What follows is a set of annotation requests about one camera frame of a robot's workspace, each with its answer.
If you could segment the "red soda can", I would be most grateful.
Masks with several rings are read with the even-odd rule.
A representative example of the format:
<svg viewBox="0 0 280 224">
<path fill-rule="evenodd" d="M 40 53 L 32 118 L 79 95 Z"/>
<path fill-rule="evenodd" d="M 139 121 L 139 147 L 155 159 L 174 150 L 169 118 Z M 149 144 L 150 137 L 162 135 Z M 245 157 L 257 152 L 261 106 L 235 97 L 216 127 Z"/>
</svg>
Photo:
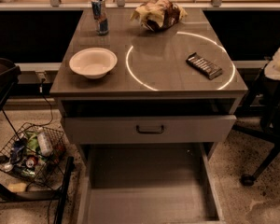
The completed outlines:
<svg viewBox="0 0 280 224">
<path fill-rule="evenodd" d="M 38 157 L 36 156 L 29 156 L 26 161 L 25 165 L 29 169 L 34 169 L 38 164 Z"/>
</svg>

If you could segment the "crumpled chip bag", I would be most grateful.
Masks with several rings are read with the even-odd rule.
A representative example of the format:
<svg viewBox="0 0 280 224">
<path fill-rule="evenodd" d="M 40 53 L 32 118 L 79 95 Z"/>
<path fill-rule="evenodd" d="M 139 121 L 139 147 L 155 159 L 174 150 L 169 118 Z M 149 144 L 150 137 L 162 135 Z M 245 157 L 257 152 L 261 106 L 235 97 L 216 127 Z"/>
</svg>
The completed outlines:
<svg viewBox="0 0 280 224">
<path fill-rule="evenodd" d="M 131 14 L 130 21 L 138 21 L 152 32 L 167 30 L 188 15 L 186 10 L 169 0 L 148 0 Z"/>
</svg>

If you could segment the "yellow sponge block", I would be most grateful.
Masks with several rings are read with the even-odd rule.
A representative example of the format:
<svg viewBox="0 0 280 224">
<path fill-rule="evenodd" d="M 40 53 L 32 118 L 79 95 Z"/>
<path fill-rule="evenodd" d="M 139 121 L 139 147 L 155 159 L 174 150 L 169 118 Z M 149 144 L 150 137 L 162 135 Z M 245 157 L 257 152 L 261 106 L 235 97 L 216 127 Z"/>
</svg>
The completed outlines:
<svg viewBox="0 0 280 224">
<path fill-rule="evenodd" d="M 27 184 L 22 182 L 13 183 L 13 184 L 8 184 L 7 188 L 12 192 L 24 192 L 26 191 Z"/>
</svg>

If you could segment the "grey counter cabinet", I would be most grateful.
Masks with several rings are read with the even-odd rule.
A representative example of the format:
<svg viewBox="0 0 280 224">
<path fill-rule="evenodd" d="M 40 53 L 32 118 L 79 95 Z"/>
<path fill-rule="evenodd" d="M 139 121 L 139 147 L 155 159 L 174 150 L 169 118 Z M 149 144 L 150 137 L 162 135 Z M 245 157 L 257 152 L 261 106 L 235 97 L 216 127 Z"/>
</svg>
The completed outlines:
<svg viewBox="0 0 280 224">
<path fill-rule="evenodd" d="M 147 31 L 130 21 L 130 15 L 127 8 L 110 9 L 106 36 L 94 32 L 89 15 L 82 17 L 69 52 L 103 47 L 112 50 L 118 62 L 95 80 L 63 63 L 50 91 L 62 118 L 234 115 L 246 86 L 200 9 L 191 9 L 184 21 L 162 33 Z M 223 74 L 209 80 L 189 66 L 186 59 L 194 52 L 221 67 Z M 201 144 L 209 165 L 219 143 L 74 145 L 86 166 L 90 147 Z"/>
</svg>

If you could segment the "blue silver energy drink can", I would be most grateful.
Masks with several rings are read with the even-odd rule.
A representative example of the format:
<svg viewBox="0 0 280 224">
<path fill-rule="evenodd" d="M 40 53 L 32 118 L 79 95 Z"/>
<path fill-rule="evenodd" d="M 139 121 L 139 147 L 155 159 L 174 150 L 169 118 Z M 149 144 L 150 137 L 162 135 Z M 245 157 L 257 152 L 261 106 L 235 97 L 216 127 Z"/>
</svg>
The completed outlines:
<svg viewBox="0 0 280 224">
<path fill-rule="evenodd" d="M 106 35 L 109 32 L 109 29 L 105 10 L 105 0 L 91 0 L 91 8 L 97 34 Z"/>
</svg>

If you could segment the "clear plastic bottle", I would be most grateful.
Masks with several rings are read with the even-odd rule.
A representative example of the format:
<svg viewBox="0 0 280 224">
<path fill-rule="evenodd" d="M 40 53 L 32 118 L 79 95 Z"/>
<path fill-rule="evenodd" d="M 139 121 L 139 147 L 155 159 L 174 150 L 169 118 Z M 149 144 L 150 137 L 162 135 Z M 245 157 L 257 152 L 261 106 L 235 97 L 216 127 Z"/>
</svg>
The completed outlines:
<svg viewBox="0 0 280 224">
<path fill-rule="evenodd" d="M 45 133 L 45 130 L 42 127 L 37 130 L 37 141 L 41 154 L 45 157 L 48 157 L 52 153 L 53 147 L 48 135 Z"/>
</svg>

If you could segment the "black rolling cart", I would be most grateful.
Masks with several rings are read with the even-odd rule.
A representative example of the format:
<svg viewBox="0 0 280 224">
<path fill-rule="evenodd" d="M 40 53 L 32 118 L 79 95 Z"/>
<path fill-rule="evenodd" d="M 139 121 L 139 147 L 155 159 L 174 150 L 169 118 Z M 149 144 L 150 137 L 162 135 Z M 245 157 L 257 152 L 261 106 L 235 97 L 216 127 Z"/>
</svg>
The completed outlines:
<svg viewBox="0 0 280 224">
<path fill-rule="evenodd" d="M 11 121 L 8 119 L 3 107 L 13 89 L 19 82 L 18 76 L 21 74 L 21 69 L 12 61 L 0 58 L 0 112 L 3 112 L 10 127 L 15 134 L 15 130 Z M 67 191 L 71 173 L 73 172 L 74 158 L 69 157 L 66 162 L 65 171 L 63 174 L 63 183 L 58 189 L 41 190 L 41 191 L 27 191 L 27 192 L 12 192 L 0 183 L 0 199 L 6 203 L 20 203 L 20 202 L 40 202 L 40 201 L 58 201 L 57 210 L 53 224 L 63 224 L 63 212 L 65 201 L 67 198 Z"/>
</svg>

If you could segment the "grey upper drawer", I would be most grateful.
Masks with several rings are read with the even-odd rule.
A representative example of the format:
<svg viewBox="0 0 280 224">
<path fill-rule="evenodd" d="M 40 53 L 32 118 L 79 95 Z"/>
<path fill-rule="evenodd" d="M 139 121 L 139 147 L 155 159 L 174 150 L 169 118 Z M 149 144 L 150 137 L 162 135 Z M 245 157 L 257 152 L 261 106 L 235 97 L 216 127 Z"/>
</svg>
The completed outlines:
<svg viewBox="0 0 280 224">
<path fill-rule="evenodd" d="M 77 145 L 221 142 L 236 121 L 227 116 L 62 118 Z"/>
</svg>

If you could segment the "white paper bowl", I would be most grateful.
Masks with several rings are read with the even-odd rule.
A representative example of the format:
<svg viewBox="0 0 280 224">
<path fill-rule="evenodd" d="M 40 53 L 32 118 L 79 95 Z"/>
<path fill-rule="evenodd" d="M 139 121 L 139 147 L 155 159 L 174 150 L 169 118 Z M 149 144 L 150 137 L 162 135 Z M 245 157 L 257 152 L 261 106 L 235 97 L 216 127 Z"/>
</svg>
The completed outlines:
<svg viewBox="0 0 280 224">
<path fill-rule="evenodd" d="M 117 64 L 117 56 L 109 49 L 89 48 L 77 52 L 69 61 L 70 69 L 89 79 L 104 77 Z"/>
</svg>

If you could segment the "open lower drawer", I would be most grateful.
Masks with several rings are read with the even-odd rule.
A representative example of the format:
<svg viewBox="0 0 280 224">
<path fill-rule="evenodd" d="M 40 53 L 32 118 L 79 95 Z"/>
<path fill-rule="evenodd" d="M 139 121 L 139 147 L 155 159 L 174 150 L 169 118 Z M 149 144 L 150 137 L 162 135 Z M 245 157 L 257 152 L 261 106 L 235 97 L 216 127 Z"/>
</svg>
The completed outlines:
<svg viewBox="0 0 280 224">
<path fill-rule="evenodd" d="M 90 147 L 77 224 L 226 224 L 203 145 Z"/>
</svg>

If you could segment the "black office chair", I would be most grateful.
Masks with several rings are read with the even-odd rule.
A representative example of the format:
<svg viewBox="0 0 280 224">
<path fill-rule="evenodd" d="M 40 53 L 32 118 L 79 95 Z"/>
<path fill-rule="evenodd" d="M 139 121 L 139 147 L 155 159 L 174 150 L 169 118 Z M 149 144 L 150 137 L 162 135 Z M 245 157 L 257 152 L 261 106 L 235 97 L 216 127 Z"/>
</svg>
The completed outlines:
<svg viewBox="0 0 280 224">
<path fill-rule="evenodd" d="M 280 80 L 273 80 L 265 76 L 264 69 L 268 62 L 260 69 L 259 74 L 249 88 L 246 97 L 243 99 L 238 112 L 238 115 L 243 115 L 248 111 L 253 112 L 251 105 L 257 95 L 262 93 L 264 107 L 263 111 L 260 113 L 259 125 L 261 130 L 253 130 L 238 124 L 235 124 L 232 127 L 235 131 L 254 136 L 273 144 L 272 150 L 254 174 L 241 176 L 240 182 L 243 186 L 253 186 L 261 173 L 280 153 Z"/>
</svg>

